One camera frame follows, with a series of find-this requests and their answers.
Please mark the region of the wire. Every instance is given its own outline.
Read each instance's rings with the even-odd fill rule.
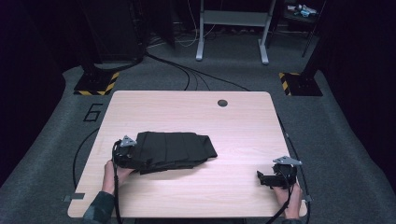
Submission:
[[[170,64],[170,65],[173,65],[173,66],[176,66],[176,67],[179,67],[179,68],[186,69],[186,70],[188,70],[188,71],[190,71],[190,72],[195,72],[195,73],[197,73],[197,74],[201,74],[201,75],[204,75],[204,76],[207,76],[207,77],[212,77],[212,78],[214,78],[214,79],[216,79],[216,80],[219,80],[219,81],[227,82],[227,83],[232,84],[232,85],[234,85],[234,86],[236,86],[236,87],[239,87],[239,88],[241,88],[241,89],[243,89],[243,90],[245,90],[245,91],[250,91],[248,88],[245,88],[245,87],[243,87],[243,86],[241,86],[241,85],[239,85],[239,84],[236,84],[236,83],[234,83],[234,82],[231,82],[231,81],[228,81],[228,80],[219,78],[219,77],[213,77],[213,76],[211,76],[211,75],[209,75],[209,74],[207,74],[207,73],[200,72],[200,71],[198,71],[198,70],[195,70],[195,69],[192,69],[192,68],[183,66],[183,65],[178,64],[178,63],[172,63],[172,62],[170,62],[170,61],[166,61],[165,59],[158,58],[158,57],[156,57],[156,56],[154,56],[154,55],[152,55],[152,54],[149,54],[148,52],[146,52],[145,54],[146,54],[146,56],[148,56],[148,57],[150,57],[150,58],[152,58],[152,59],[154,59],[154,60],[156,60],[156,61],[159,61],[159,62],[161,62],[161,63],[168,63],[168,64]]]
[[[113,150],[111,152],[111,161],[113,163],[113,169],[114,169],[114,208],[116,209],[117,222],[121,224],[122,220],[121,220],[120,206],[119,206],[119,176],[117,175],[117,164],[114,162],[114,153],[113,153],[117,144],[119,143],[120,141],[114,143]]]
[[[277,211],[277,213],[266,222],[266,224],[273,223],[280,216],[280,214],[282,214],[285,211],[285,209],[288,207],[289,202],[290,202],[290,197],[291,197],[292,190],[290,190],[289,180],[283,174],[281,169],[279,169],[279,172],[282,174],[283,178],[285,178],[286,185],[288,186],[288,192],[289,192],[288,199],[283,203],[283,206]]]
[[[74,183],[74,187],[75,190],[77,189],[77,181],[76,181],[76,160],[77,160],[77,156],[78,153],[81,151],[82,145],[84,145],[84,143],[87,141],[87,139],[89,137],[91,137],[91,135],[93,135],[94,133],[96,133],[99,130],[99,128],[93,130],[90,134],[88,134],[87,137],[85,137],[85,139],[81,142],[81,144],[79,144],[78,150],[75,154],[75,158],[73,159],[73,183]]]
[[[198,78],[196,76],[196,74],[192,73],[192,75],[195,77],[195,90],[198,90]]]
[[[201,75],[199,75],[198,73],[191,71],[191,73],[193,73],[195,76],[198,76],[206,85],[207,89],[210,91],[209,86],[207,85],[206,81],[201,77]]]
[[[147,52],[146,52],[146,55],[149,56],[150,58],[151,58],[151,57],[155,57],[155,56],[152,56],[152,55],[148,54]],[[162,63],[167,63],[166,60],[161,60],[160,62],[162,62]],[[187,81],[186,87],[185,87],[184,90],[183,90],[183,91],[186,91],[187,88],[190,86],[190,74],[189,74],[183,67],[181,67],[181,66],[177,66],[177,65],[173,65],[173,66],[176,67],[176,68],[178,68],[178,69],[180,69],[182,72],[184,72],[184,73],[186,74],[186,76],[187,76],[187,78],[188,78],[188,81]]]
[[[222,11],[222,4],[223,4],[223,1],[224,1],[224,0],[221,0],[220,11]],[[210,30],[204,35],[204,38],[205,38],[207,35],[209,35],[210,32],[212,32],[212,30],[213,30],[213,28],[215,28],[215,26],[216,26],[216,24],[214,24],[214,25],[212,26],[212,28],[210,28]]]
[[[192,16],[192,11],[191,11],[191,6],[190,6],[190,0],[188,0],[187,3],[189,4],[189,11],[190,11],[190,15],[191,15],[191,18],[192,18],[192,22],[194,23],[195,38],[191,41],[191,43],[190,43],[189,45],[183,45],[183,44],[181,44],[180,41],[178,41],[178,43],[179,43],[181,46],[185,47],[185,48],[186,48],[186,47],[189,47],[189,46],[191,46],[191,45],[193,45],[193,44],[195,43],[195,41],[197,40],[197,37],[198,37],[197,24],[196,24],[196,22],[195,22],[194,17]]]
[[[254,35],[254,34],[252,34],[250,32],[242,32],[242,31],[240,31],[238,33],[224,34],[222,31],[211,32],[211,30],[212,29],[210,29],[210,31],[205,34],[205,41],[206,40],[214,40],[214,39],[216,39],[218,37],[240,36],[240,35]],[[186,34],[182,34],[179,37],[176,37],[177,41],[175,41],[175,43],[184,43],[184,42],[194,41],[194,40],[180,40],[180,38],[182,38],[182,37],[190,37],[190,36],[186,35]],[[162,39],[160,37],[155,36],[155,38],[153,38],[152,40],[149,41],[147,49],[155,48],[155,47],[158,47],[158,46],[161,46],[161,45],[165,45],[165,44],[168,44],[168,43],[162,41]]]
[[[282,129],[283,134],[285,134],[286,138],[288,139],[288,141],[290,143],[291,149],[293,150],[293,153],[294,153],[294,155],[296,157],[296,160],[299,161],[300,158],[299,158],[299,156],[297,154],[297,151],[296,151],[296,149],[294,147],[294,144],[291,142],[291,139],[289,138],[289,135],[288,135],[288,133],[285,130],[285,126],[283,125],[283,122],[280,119],[280,116],[278,114],[276,114],[276,116],[277,116],[277,119],[279,120],[280,128]],[[311,195],[309,194],[308,185],[306,184],[304,168],[301,165],[299,166],[299,168],[300,168],[300,171],[301,171],[301,175],[303,176],[306,197],[309,197],[309,200],[306,202],[307,212],[306,212],[306,222],[305,223],[307,224],[307,223],[309,223],[309,219],[311,218]]]

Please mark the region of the table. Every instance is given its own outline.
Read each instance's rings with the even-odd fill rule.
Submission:
[[[84,198],[72,200],[70,217],[82,217],[101,189],[114,142],[145,131],[208,135],[218,157],[189,170],[132,174],[120,187],[122,217],[271,217],[279,209],[256,174],[272,175],[272,160],[289,155],[267,92],[116,91],[78,183]]]
[[[243,25],[243,26],[260,26],[264,27],[262,39],[259,39],[260,55],[262,56],[262,63],[267,65],[269,63],[267,51],[265,48],[265,39],[268,35],[271,19],[274,12],[276,0],[271,0],[271,6],[268,12],[241,12],[241,11],[220,11],[220,10],[205,10],[204,0],[201,0],[200,10],[200,33],[196,61],[201,61],[204,55],[204,24],[221,24],[221,25]]]

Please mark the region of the gray carpet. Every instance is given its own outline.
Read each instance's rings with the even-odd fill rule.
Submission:
[[[197,43],[184,48],[167,45],[148,52],[227,79],[251,91],[268,91],[276,111],[304,162],[307,184],[313,197],[311,223],[396,223],[396,198],[382,171],[371,161],[359,139],[348,127],[324,76],[316,81],[323,97],[291,97],[282,90],[279,72],[301,72],[312,49],[301,58],[305,39],[277,34],[268,49],[270,64],[261,64],[258,36],[222,36],[205,43],[204,60],[195,61]],[[115,67],[119,64],[105,64]],[[81,68],[64,73],[66,89],[52,117],[18,167],[0,189],[0,223],[79,223],[67,215],[65,195],[74,191],[72,163],[78,146],[100,127],[111,94],[118,90],[183,91],[187,76],[175,67],[145,58],[136,67],[120,72],[108,96],[78,96],[73,88]],[[212,91],[242,89],[205,77]],[[204,82],[191,77],[188,91],[208,91]],[[84,122],[92,104],[101,113],[97,121]],[[77,160],[78,179],[96,133],[88,138]],[[266,218],[248,219],[263,223]]]

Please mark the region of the person's arm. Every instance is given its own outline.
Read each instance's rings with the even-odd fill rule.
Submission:
[[[119,186],[125,181],[133,169],[117,168]],[[102,190],[96,195],[90,207],[85,211],[82,223],[101,224],[111,219],[114,208],[114,168],[113,162],[108,161],[105,165]]]
[[[279,187],[273,187],[273,189],[277,197],[277,202],[282,206],[289,198],[289,190]],[[290,196],[289,206],[285,209],[285,220],[282,221],[282,224],[301,224],[300,207],[301,200],[303,198],[303,191],[297,183],[291,186],[291,190],[292,193]]]

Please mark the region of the folded black garment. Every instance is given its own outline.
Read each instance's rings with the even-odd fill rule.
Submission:
[[[208,158],[218,156],[210,138],[196,133],[145,132],[137,135],[136,142],[128,153],[131,156],[128,163],[137,164],[136,161],[144,161],[144,166],[129,167],[138,169],[141,175],[190,169],[207,161]]]

